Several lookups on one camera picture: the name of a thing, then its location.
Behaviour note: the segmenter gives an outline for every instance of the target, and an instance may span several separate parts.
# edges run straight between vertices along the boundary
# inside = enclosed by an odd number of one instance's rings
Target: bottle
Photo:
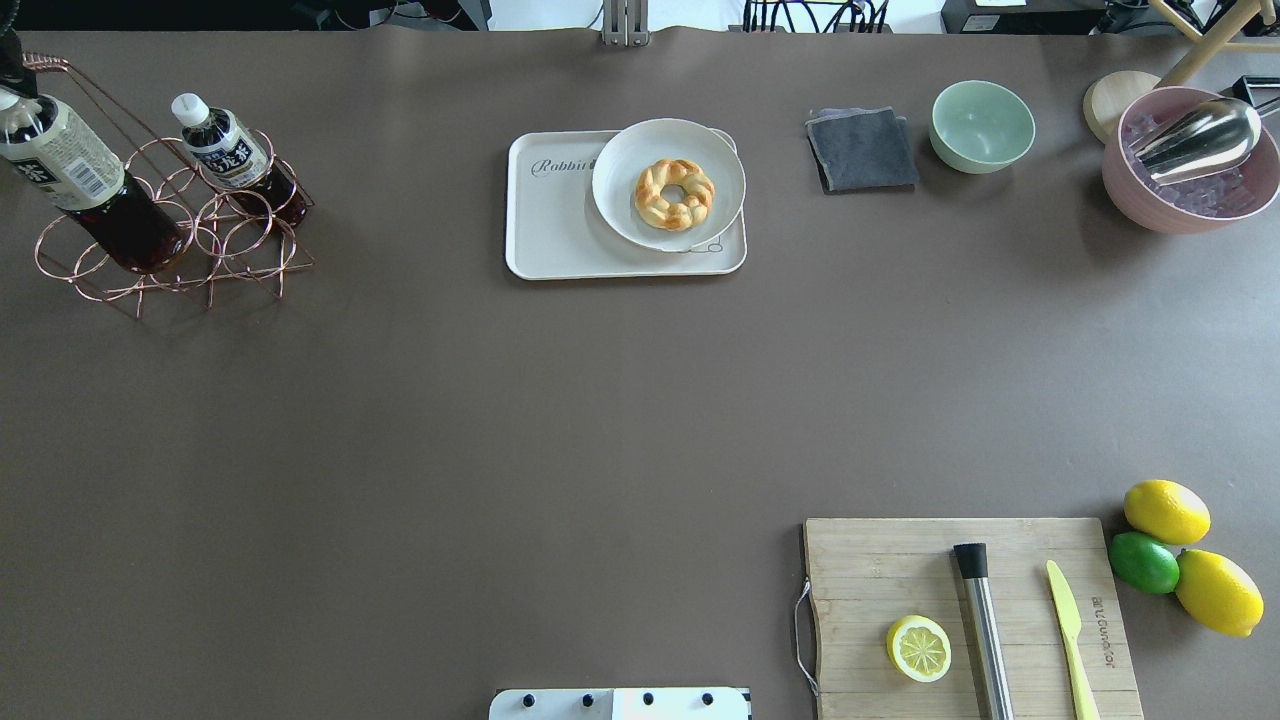
[[[307,214],[302,192],[234,114],[210,108],[193,92],[174,97],[170,110],[183,126],[183,145],[209,170],[214,184],[256,192],[270,202],[278,220],[298,227]],[[230,199],[244,213],[266,214],[252,196],[233,193]]]
[[[155,273],[187,250],[188,233],[61,100],[0,87],[0,156],[124,269]]]

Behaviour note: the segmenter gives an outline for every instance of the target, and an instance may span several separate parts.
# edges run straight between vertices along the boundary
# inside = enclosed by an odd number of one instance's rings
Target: knife handle
[[[1071,700],[1075,702],[1075,720],[1101,720],[1098,705],[1093,701],[1093,691],[1089,689],[1089,678],[1084,674],[1084,660],[1080,657],[1080,648],[1075,644],[1075,638],[1062,637],[1066,646],[1066,665],[1071,673]]]

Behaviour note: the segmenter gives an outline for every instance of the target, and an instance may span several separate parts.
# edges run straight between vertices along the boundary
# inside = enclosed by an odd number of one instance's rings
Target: braided bread ring
[[[668,202],[662,188],[680,186],[685,197]],[[686,231],[707,219],[716,186],[692,160],[658,160],[636,181],[636,210],[645,223],[664,231]]]

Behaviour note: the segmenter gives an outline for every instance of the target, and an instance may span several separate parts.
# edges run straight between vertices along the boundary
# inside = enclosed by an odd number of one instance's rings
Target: dark liquid
[[[40,111],[33,123],[13,133],[4,133],[12,145],[42,135],[58,115],[58,105],[40,97]],[[187,249],[187,234],[164,213],[146,190],[128,172],[124,183],[106,202],[88,210],[63,213],[88,231],[93,240],[127,270],[147,274],[168,266]]]
[[[221,142],[230,131],[232,119],[227,114],[227,110],[210,108],[209,120],[198,127],[183,128],[182,138],[192,147],[210,147]],[[279,163],[271,163],[271,168],[256,183],[228,190],[247,190],[261,195],[271,205],[275,218],[292,227],[298,227],[298,223],[307,214],[307,205],[306,200],[302,199],[302,192],[297,188],[293,178],[280,168]],[[266,215],[266,209],[251,195],[237,195],[233,192],[230,199],[237,208],[248,215]]]

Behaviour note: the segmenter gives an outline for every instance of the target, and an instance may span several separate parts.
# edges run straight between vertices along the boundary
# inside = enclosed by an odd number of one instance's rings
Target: wooden disc
[[[1140,70],[1120,70],[1098,78],[1084,92],[1084,122],[1106,142],[1129,104],[1151,92],[1160,78]]]

